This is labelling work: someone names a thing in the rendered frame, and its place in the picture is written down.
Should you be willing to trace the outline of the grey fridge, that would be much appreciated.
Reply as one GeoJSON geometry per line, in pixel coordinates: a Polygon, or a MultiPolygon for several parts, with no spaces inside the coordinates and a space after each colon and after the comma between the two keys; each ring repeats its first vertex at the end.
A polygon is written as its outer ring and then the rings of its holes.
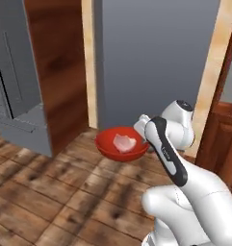
{"type": "Polygon", "coordinates": [[[220,0],[92,0],[100,129],[196,102],[220,0]]]}

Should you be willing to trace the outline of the grey fridge door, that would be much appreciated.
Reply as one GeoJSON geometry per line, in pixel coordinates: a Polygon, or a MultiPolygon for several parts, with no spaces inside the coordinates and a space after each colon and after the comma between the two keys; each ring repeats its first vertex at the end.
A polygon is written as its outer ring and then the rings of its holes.
{"type": "Polygon", "coordinates": [[[0,134],[52,155],[23,0],[0,0],[0,134]]]}

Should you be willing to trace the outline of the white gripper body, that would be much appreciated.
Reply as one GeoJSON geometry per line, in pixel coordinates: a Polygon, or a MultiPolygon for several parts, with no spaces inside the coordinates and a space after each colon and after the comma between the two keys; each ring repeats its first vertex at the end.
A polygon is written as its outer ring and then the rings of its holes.
{"type": "Polygon", "coordinates": [[[144,129],[150,117],[146,114],[142,114],[139,120],[134,124],[135,131],[142,137],[145,138],[144,129]]]}

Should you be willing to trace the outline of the brown wooden side panel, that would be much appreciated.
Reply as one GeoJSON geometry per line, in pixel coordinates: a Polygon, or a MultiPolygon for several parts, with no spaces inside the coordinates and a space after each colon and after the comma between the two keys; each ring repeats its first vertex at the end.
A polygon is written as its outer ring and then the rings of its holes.
{"type": "Polygon", "coordinates": [[[89,125],[81,0],[24,0],[49,157],[89,125]]]}

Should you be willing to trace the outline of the pale pink steak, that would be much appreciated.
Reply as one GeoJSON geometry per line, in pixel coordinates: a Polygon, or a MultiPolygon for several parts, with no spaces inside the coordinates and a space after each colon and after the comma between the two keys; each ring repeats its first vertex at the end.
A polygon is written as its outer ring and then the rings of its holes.
{"type": "Polygon", "coordinates": [[[137,141],[128,135],[116,135],[113,144],[120,153],[128,153],[135,148],[137,141]]]}

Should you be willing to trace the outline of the brown wooden cupboard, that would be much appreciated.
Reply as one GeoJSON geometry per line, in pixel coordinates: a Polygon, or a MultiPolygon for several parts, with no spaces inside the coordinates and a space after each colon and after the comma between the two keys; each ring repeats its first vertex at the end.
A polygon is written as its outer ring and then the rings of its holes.
{"type": "Polygon", "coordinates": [[[195,164],[215,172],[232,192],[232,101],[222,98],[232,76],[232,34],[195,164]]]}

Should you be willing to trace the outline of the red bowl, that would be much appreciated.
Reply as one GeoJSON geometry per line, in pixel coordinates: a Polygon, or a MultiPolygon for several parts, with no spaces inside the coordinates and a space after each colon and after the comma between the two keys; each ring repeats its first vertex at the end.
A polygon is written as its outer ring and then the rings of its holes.
{"type": "Polygon", "coordinates": [[[94,140],[98,151],[107,159],[127,162],[141,158],[149,147],[147,142],[134,130],[133,127],[113,127],[100,131],[94,140]],[[116,135],[128,135],[136,140],[136,146],[128,153],[122,154],[114,146],[113,141],[116,135]]]}

